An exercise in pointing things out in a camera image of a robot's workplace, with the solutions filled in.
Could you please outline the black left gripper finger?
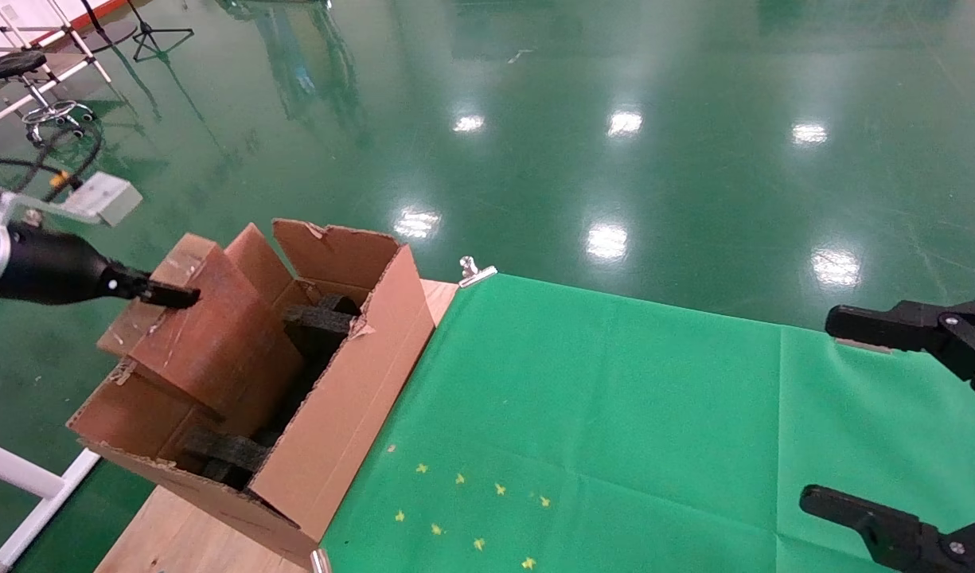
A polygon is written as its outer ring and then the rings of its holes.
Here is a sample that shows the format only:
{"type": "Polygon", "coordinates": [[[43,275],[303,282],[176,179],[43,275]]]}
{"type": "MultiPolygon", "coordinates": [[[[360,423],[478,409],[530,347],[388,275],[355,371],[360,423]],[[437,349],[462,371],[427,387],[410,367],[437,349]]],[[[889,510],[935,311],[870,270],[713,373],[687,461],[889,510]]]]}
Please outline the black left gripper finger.
{"type": "Polygon", "coordinates": [[[103,294],[183,310],[193,307],[200,300],[202,290],[157,282],[149,273],[137,269],[106,268],[103,272],[103,294]]]}

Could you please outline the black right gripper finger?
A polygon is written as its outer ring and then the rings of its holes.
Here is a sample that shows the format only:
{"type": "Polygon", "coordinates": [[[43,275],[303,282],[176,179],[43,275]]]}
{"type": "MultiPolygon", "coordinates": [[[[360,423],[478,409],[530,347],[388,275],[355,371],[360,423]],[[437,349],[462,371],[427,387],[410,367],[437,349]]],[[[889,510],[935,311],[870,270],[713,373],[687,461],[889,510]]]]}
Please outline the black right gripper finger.
{"type": "Polygon", "coordinates": [[[821,485],[807,485],[800,508],[854,530],[873,562],[899,572],[975,572],[975,522],[943,533],[913,514],[821,485]]]}
{"type": "Polygon", "coordinates": [[[839,305],[825,332],[872,347],[930,354],[975,391],[975,300],[950,307],[901,301],[887,311],[839,305]]]}

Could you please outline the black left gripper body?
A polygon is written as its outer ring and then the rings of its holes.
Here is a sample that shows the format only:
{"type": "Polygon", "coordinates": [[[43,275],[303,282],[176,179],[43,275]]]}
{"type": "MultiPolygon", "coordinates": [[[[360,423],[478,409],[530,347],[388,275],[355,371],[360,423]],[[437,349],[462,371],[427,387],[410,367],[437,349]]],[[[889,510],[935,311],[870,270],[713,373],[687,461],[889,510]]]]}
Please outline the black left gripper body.
{"type": "Polygon", "coordinates": [[[7,225],[6,246],[0,298],[62,306],[110,294],[108,258],[77,235],[7,225]]]}

